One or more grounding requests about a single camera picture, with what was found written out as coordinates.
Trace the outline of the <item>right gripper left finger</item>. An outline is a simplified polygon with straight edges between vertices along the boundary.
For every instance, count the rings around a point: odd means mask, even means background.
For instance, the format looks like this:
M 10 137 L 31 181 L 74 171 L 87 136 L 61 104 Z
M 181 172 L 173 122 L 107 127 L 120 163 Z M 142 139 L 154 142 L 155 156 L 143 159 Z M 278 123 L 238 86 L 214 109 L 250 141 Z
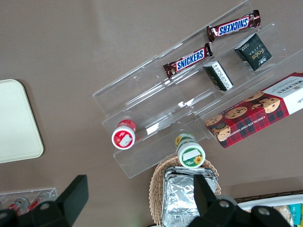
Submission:
M 89 198 L 88 178 L 78 175 L 54 201 L 44 201 L 18 217 L 18 227 L 71 227 Z

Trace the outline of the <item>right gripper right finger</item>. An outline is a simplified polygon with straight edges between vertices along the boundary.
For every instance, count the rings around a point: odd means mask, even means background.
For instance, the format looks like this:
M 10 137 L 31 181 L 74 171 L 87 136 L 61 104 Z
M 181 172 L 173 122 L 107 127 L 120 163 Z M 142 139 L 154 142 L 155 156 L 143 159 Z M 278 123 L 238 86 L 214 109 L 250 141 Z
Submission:
M 201 175 L 194 176 L 194 199 L 199 216 L 190 227 L 288 227 L 274 208 L 255 206 L 251 212 L 240 208 L 229 196 L 216 196 Z

